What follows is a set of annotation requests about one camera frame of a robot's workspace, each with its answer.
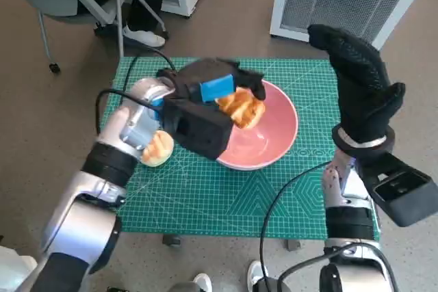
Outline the black gloved right hand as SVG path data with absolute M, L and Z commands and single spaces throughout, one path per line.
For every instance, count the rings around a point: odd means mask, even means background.
M 342 129 L 358 144 L 384 137 L 406 85 L 390 82 L 379 51 L 369 42 L 327 25 L 313 24 L 307 31 L 310 45 L 327 52 L 337 76 Z

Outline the black left hand blue tape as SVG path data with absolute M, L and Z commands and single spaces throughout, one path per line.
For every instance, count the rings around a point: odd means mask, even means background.
M 263 101 L 266 91 L 263 74 L 240 68 L 240 63 L 227 59 L 204 58 L 184 66 L 175 74 L 175 90 L 195 103 L 208 103 L 226 97 L 237 88 L 249 89 Z

